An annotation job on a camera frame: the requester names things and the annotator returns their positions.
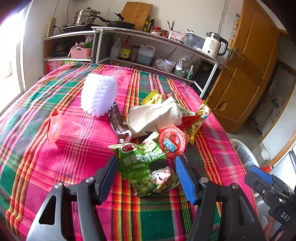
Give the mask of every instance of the pink basket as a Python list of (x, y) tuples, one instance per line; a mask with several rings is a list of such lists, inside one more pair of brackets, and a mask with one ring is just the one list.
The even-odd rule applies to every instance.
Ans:
[(87, 58), (91, 56), (91, 48), (76, 47), (71, 49), (71, 58)]

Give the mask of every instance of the cartoon character face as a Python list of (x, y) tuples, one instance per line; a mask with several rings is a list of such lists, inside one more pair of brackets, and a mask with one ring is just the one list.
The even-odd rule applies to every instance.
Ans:
[(156, 184), (163, 184), (170, 176), (170, 168), (167, 166), (162, 169), (158, 169), (151, 173), (152, 179), (151, 181)]

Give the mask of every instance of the white cloth bag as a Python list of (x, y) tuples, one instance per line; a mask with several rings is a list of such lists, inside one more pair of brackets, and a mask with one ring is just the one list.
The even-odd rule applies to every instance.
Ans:
[(133, 106), (126, 118), (132, 137), (147, 135), (146, 131), (159, 131), (168, 125), (180, 125), (182, 112), (173, 97), (161, 104)]

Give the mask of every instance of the door handle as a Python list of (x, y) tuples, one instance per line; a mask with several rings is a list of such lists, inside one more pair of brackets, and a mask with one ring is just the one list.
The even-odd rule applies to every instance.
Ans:
[(226, 101), (221, 101), (218, 105), (218, 109), (223, 111), (226, 109), (226, 106), (227, 106), (227, 102)]
[(239, 58), (241, 58), (241, 59), (244, 59), (244, 57), (242, 56), (242, 55), (240, 55), (239, 53), (238, 53), (238, 48), (237, 47), (234, 47), (233, 48), (233, 50), (232, 50), (232, 52), (231, 52), (231, 55), (230, 55), (230, 58), (229, 58), (229, 61), (230, 62), (233, 62), (234, 60), (235, 60), (235, 57), (239, 57)]

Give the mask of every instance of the tile floor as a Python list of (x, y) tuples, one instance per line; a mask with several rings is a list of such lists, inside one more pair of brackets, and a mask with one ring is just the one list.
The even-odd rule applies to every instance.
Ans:
[(245, 122), (236, 132), (236, 134), (227, 133), (227, 136), (229, 139), (234, 138), (244, 143), (253, 153), (260, 166), (265, 166), (267, 164), (267, 162), (263, 160), (260, 154), (261, 147), (258, 144), (258, 141), (262, 136), (259, 132), (255, 130), (255, 127), (253, 127), (251, 124)]

